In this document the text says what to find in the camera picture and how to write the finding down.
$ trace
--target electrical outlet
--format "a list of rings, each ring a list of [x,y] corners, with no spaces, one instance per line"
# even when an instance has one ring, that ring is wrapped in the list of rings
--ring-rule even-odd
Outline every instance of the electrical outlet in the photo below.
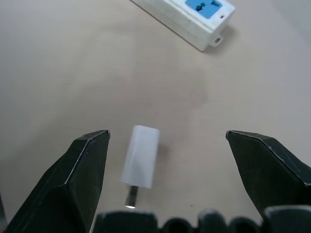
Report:
[[[198,50],[218,46],[235,7],[227,0],[131,0]]]
[[[223,6],[217,0],[187,0],[186,4],[205,18],[211,18]]]

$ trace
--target white plastic casing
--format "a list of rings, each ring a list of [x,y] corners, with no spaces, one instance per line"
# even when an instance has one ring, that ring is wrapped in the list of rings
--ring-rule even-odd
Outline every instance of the white plastic casing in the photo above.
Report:
[[[125,158],[121,182],[151,188],[160,131],[136,125]]]
[[[226,0],[217,0],[222,7],[205,18],[186,5],[186,0],[131,0],[161,23],[187,40],[198,50],[218,46],[223,38],[221,31],[229,22],[235,7]]]

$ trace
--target power strip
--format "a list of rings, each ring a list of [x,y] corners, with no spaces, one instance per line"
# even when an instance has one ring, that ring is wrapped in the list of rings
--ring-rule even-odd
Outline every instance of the power strip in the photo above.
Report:
[[[218,46],[235,7],[226,0],[131,0],[198,50]]]

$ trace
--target beige table surface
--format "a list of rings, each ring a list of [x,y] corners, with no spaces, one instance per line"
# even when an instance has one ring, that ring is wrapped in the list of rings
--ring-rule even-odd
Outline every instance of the beige table surface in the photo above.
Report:
[[[0,3],[0,192],[11,220],[82,134],[109,129],[98,212],[125,209],[119,182],[132,127],[161,130],[151,190],[159,224],[215,208],[260,221],[227,130],[276,137],[311,165],[311,2],[232,0],[201,53],[128,0]]]

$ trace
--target white power strip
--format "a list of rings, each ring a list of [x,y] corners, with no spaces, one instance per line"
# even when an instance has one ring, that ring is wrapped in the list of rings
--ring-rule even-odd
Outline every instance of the white power strip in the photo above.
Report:
[[[226,0],[131,0],[198,50],[218,46],[235,7]]]

